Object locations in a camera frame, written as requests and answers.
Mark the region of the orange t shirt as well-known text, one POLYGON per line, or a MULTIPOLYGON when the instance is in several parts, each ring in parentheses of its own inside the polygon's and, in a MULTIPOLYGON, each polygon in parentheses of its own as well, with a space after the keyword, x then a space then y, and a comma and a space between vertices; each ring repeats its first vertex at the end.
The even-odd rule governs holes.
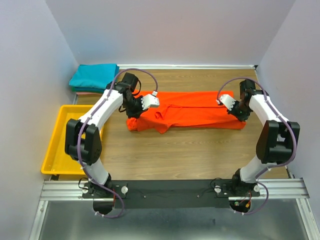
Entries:
POLYGON ((138 119, 127 119, 127 128, 137 132, 154 129, 160 134, 172 127, 243 129, 246 122, 239 121, 227 113, 225 106, 218 105, 217 94, 217 91, 161 91, 157 94, 159 107, 149 108, 138 119))

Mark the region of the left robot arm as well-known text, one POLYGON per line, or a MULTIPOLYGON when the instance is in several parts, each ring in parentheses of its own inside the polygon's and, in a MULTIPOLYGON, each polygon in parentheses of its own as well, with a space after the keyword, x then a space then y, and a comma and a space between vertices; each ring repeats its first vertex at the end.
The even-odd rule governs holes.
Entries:
POLYGON ((113 79, 108 83, 100 99, 89 111, 78 119, 71 118, 66 123, 64 151, 80 164, 93 186, 93 191, 101 198, 109 194, 120 198, 112 187, 111 174, 101 161, 102 127, 121 107, 124 107, 127 117, 138 119, 149 108, 160 105, 158 86, 151 93, 137 95, 134 91, 140 81, 130 72, 130 69, 123 70, 122 80, 113 79))

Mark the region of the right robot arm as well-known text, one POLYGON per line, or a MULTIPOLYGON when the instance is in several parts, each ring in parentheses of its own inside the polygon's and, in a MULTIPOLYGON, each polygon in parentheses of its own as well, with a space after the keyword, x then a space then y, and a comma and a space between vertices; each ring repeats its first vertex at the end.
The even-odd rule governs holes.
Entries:
POLYGON ((256 88, 256 81, 241 78, 240 100, 228 97, 224 105, 228 114, 239 121, 248 120, 251 113, 258 116, 263 125, 255 147, 255 156, 232 176, 230 191, 245 195, 254 190, 260 177, 273 168, 283 167, 296 156, 300 125, 289 121, 273 105, 264 89, 256 88))

